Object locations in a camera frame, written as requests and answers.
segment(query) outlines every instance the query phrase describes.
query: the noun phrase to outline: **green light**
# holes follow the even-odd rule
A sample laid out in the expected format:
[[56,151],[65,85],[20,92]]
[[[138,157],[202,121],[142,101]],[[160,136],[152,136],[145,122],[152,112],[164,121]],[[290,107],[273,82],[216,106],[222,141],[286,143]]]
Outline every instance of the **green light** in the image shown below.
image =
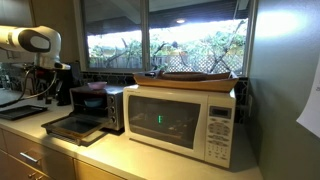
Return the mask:
[[161,124],[162,121],[163,121],[163,116],[159,115],[159,116],[158,116],[158,123]]

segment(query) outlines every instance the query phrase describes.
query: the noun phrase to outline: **cabinet drawer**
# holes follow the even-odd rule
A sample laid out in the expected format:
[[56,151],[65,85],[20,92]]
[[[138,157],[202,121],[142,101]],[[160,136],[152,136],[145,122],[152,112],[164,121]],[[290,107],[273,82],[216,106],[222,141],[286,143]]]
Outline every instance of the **cabinet drawer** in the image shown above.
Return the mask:
[[111,174],[107,171],[103,171],[76,159],[74,160],[74,165],[77,173],[77,180],[124,180],[119,176]]
[[10,179],[19,180],[52,180],[43,173],[34,170],[28,165],[19,162],[11,156],[8,156],[9,177]]
[[3,133],[2,133],[2,129],[0,129],[0,149],[3,151],[7,151],[6,150],[6,144],[4,142],[4,137],[3,137]]
[[8,154],[58,180],[73,180],[73,159],[41,144],[3,131]]
[[8,155],[0,150],[0,179],[9,179]]

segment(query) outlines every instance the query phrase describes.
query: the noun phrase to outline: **black toaster oven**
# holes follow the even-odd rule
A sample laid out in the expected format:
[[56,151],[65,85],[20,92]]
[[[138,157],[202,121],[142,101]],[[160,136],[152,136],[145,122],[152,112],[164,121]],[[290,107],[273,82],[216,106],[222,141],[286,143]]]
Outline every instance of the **black toaster oven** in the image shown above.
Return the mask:
[[123,132],[123,88],[115,85],[101,90],[91,90],[88,86],[71,88],[73,111],[42,127],[47,134],[77,145],[90,145],[108,130]]

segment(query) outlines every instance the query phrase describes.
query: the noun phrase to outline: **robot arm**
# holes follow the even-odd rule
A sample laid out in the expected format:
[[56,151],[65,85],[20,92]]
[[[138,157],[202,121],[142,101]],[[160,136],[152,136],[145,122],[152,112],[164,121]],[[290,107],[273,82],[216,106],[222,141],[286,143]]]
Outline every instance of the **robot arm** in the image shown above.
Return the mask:
[[0,48],[18,52],[37,53],[34,64],[45,69],[70,69],[60,62],[60,34],[45,27],[22,28],[0,26]]

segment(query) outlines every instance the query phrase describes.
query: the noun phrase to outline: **wall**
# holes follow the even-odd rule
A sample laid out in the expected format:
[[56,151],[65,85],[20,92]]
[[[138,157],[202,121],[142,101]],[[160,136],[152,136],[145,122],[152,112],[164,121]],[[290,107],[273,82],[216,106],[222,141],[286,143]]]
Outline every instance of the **wall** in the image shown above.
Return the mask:
[[258,4],[246,123],[266,180],[320,179],[320,138],[296,122],[319,60],[319,7],[318,0]]

